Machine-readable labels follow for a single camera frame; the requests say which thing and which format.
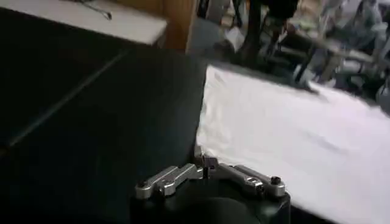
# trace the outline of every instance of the black surface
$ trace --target black surface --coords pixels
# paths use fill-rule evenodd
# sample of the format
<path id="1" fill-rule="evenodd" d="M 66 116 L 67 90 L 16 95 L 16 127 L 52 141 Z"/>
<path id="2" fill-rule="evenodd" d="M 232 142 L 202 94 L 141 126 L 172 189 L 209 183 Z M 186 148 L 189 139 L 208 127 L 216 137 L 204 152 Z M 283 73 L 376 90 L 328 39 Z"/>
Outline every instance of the black surface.
<path id="1" fill-rule="evenodd" d="M 0 27 L 2 145 L 123 51 L 114 38 L 2 8 Z"/>
<path id="2" fill-rule="evenodd" d="M 3 197 L 44 214 L 123 223 L 137 180 L 190 160 L 206 64 L 129 47 L 3 158 Z"/>

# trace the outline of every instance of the white fabric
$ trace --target white fabric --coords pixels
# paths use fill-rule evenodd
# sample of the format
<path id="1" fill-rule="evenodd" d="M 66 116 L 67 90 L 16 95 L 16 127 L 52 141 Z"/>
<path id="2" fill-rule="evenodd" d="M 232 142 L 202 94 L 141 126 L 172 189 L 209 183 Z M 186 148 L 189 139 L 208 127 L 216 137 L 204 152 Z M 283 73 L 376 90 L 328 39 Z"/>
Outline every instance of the white fabric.
<path id="1" fill-rule="evenodd" d="M 278 175 L 294 205 L 345 224 L 388 223 L 390 119 L 345 93 L 319 95 L 207 70 L 197 144 Z"/>

